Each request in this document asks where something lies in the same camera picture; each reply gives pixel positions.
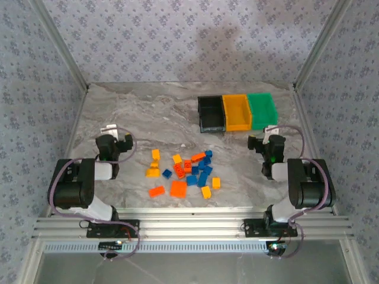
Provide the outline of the green plastic bin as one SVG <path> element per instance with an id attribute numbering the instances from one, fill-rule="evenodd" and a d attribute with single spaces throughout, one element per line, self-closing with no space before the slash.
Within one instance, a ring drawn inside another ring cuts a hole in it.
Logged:
<path id="1" fill-rule="evenodd" d="M 278 124 L 277 109 L 270 93 L 248 93 L 246 96 L 252 113 L 253 130 Z"/>

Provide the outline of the yellow plastic bin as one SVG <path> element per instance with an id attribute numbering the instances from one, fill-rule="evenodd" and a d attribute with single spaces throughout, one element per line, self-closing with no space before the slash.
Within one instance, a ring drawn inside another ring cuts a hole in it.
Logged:
<path id="1" fill-rule="evenodd" d="M 252 129 L 252 113 L 246 94 L 223 95 L 226 116 L 226 131 L 249 131 Z"/>

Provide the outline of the large orange lego plate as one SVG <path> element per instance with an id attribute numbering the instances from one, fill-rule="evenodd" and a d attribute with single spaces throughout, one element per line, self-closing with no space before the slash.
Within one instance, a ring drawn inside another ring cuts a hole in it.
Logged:
<path id="1" fill-rule="evenodd" d="M 187 183 L 180 180 L 173 180 L 171 183 L 170 196 L 175 198 L 185 198 L 187 195 Z"/>

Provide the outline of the black plastic bin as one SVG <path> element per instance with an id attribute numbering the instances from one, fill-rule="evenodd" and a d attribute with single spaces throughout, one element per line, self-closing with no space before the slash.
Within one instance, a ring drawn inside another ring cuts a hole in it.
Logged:
<path id="1" fill-rule="evenodd" d="M 201 133 L 226 131 L 226 115 L 221 95 L 199 96 L 198 114 Z"/>

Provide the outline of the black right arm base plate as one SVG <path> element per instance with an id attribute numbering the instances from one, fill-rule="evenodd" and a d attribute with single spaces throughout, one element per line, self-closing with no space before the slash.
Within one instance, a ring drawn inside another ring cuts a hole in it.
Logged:
<path id="1" fill-rule="evenodd" d="M 263 219 L 244 219 L 245 237 L 297 237 L 296 229 L 285 222 L 266 222 Z"/>

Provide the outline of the aluminium table edge rail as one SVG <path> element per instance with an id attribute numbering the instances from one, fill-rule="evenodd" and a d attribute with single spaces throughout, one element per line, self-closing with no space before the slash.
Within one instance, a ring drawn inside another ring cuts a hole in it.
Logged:
<path id="1" fill-rule="evenodd" d="M 193 208 L 117 208 L 119 214 L 221 214 L 221 213 L 263 213 L 265 207 L 193 207 Z"/>

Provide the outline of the wide aluminium base rail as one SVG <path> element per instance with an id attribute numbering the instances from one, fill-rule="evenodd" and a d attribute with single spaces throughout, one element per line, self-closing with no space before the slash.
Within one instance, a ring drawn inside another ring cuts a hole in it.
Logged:
<path id="1" fill-rule="evenodd" d="M 136 217 L 142 240 L 242 240 L 245 238 L 243 215 L 237 216 L 158 216 Z M 352 239 L 354 233 L 347 217 L 306 215 L 296 220 L 310 240 Z M 89 222 L 74 218 L 40 218 L 32 232 L 33 238 L 45 240 L 78 240 L 86 237 Z"/>

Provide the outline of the aluminium corner post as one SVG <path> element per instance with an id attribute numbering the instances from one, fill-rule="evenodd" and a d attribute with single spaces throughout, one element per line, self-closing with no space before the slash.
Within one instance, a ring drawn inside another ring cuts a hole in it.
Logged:
<path id="1" fill-rule="evenodd" d="M 73 56 L 71 55 L 68 46 L 66 45 L 63 37 L 60 35 L 53 18 L 50 16 L 45 4 L 42 0 L 28 0 L 32 6 L 34 12 L 42 23 L 46 33 L 50 37 L 52 43 L 54 44 L 57 52 L 64 61 L 66 67 L 70 71 L 71 76 L 77 83 L 79 88 L 83 93 L 88 90 L 88 84 L 86 83 L 78 65 L 76 64 Z"/>
<path id="2" fill-rule="evenodd" d="M 312 49 L 310 50 L 307 59 L 305 60 L 303 66 L 301 67 L 299 74 L 297 75 L 293 85 L 295 91 L 300 91 L 307 79 L 311 75 L 316 63 L 320 59 L 321 55 L 325 51 L 328 42 L 334 35 L 339 23 L 343 19 L 347 10 L 351 6 L 353 0 L 336 0 L 335 4 L 323 26 L 321 32 L 319 33 Z"/>

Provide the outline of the aluminium lower frame post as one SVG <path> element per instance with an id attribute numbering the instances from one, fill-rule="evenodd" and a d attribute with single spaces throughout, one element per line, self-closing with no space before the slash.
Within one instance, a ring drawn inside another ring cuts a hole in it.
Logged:
<path id="1" fill-rule="evenodd" d="M 355 240 L 344 238 L 340 245 L 352 284 L 366 284 L 363 262 Z"/>
<path id="2" fill-rule="evenodd" d="M 44 252 L 44 241 L 32 239 L 20 268 L 16 284 L 34 284 Z"/>

